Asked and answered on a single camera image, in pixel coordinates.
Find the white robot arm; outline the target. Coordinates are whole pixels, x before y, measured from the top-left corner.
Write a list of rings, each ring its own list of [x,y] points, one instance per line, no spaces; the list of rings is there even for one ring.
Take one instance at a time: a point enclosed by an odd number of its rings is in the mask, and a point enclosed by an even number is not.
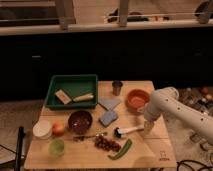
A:
[[[168,112],[186,123],[213,145],[213,117],[184,105],[178,99],[179,92],[174,87],[154,90],[143,109],[144,118],[149,122],[154,122],[163,112]]]

